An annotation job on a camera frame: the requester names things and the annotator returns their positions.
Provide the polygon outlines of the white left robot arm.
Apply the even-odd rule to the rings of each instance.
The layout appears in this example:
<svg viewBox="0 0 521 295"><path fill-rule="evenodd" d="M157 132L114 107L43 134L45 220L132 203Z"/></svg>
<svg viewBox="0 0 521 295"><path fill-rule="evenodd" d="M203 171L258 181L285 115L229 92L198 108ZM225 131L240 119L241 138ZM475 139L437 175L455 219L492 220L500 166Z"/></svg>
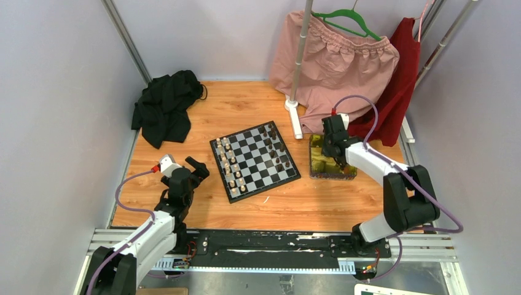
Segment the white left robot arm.
<svg viewBox="0 0 521 295"><path fill-rule="evenodd" d="M140 176L161 172L167 188L153 210L131 208L120 200L119 184L115 199L127 211L144 212L148 219L127 238L114 246L98 247L92 254L81 294L135 294L139 283L167 252L183 253L189 244L184 223L194 201L194 190L209 177L207 166L192 157L185 159L191 169L175 162L172 155L163 156L158 164L135 174L123 184Z"/></svg>

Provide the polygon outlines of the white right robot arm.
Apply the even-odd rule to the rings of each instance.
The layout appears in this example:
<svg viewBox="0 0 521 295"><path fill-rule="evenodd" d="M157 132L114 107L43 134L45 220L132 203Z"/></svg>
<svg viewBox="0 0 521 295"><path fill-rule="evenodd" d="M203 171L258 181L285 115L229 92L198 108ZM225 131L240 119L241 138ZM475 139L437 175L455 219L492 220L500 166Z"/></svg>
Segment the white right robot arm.
<svg viewBox="0 0 521 295"><path fill-rule="evenodd" d="M340 168L362 169L383 188L382 213L352 228L350 242L354 254L367 256L387 237L439 218L440 209L434 204L436 196L425 167L393 161L360 137L350 137L343 115L326 117L322 124L322 154L334 159Z"/></svg>

